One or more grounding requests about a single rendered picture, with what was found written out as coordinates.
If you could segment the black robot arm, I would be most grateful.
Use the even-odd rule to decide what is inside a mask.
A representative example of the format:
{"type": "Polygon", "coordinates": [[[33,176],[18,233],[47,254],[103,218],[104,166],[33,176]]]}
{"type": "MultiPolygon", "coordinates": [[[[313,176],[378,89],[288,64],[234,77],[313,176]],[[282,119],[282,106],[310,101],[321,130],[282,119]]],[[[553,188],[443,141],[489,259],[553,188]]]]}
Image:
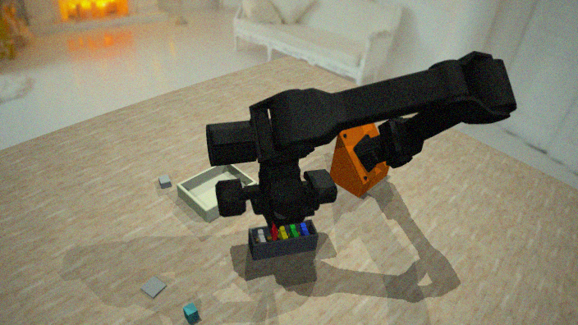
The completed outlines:
{"type": "MultiPolygon", "coordinates": [[[[248,121],[206,125],[211,167],[257,159],[291,165],[343,130],[380,121],[385,121],[378,126],[380,135],[366,134],[354,146],[355,154],[367,172],[382,162],[402,167],[421,152],[427,139],[461,122],[506,120],[516,110],[516,100],[503,60],[473,51],[424,71],[332,94],[289,89],[249,110],[248,121]],[[418,114],[402,117],[412,113],[418,114]]],[[[300,172],[282,180],[267,177],[263,197],[277,227],[302,223],[320,207],[319,191],[303,185],[300,172]]]]}

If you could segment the teal cube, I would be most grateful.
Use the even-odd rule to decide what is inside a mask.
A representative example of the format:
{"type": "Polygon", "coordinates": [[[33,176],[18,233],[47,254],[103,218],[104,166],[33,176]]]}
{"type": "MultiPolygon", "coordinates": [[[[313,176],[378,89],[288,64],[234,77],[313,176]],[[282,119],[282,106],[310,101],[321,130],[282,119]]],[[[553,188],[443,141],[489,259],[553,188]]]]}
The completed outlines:
{"type": "Polygon", "coordinates": [[[183,307],[184,315],[189,324],[199,320],[198,309],[195,307],[193,302],[191,304],[187,304],[183,307]]]}

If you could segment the yellow fuse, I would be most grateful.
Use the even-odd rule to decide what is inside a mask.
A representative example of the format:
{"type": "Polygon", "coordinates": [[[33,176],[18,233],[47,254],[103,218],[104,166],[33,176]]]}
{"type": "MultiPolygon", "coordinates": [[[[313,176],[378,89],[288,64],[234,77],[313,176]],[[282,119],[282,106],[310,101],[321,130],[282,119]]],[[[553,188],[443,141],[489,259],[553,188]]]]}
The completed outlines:
{"type": "Polygon", "coordinates": [[[279,234],[280,240],[288,239],[288,236],[287,236],[287,233],[286,233],[284,227],[280,227],[280,228],[279,228],[279,233],[278,233],[278,234],[279,234]]]}

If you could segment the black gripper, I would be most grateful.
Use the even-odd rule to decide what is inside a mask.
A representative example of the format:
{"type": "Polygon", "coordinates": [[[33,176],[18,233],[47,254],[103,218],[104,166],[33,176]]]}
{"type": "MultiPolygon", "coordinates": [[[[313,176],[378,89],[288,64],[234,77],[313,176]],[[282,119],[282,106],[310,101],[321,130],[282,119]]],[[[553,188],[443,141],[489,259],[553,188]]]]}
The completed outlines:
{"type": "MultiPolygon", "coordinates": [[[[276,166],[268,162],[259,164],[259,184],[245,185],[241,180],[231,179],[219,181],[216,186],[219,214],[223,217],[240,216],[246,211],[245,201],[250,200],[255,215],[263,215],[269,230],[272,230],[273,220],[268,200],[263,197],[263,184],[267,177],[278,176],[278,180],[287,179],[292,172],[300,172],[299,159],[287,166],[276,166]]],[[[326,169],[304,172],[303,185],[309,190],[318,190],[320,204],[334,203],[337,199],[337,186],[326,169]]]]}

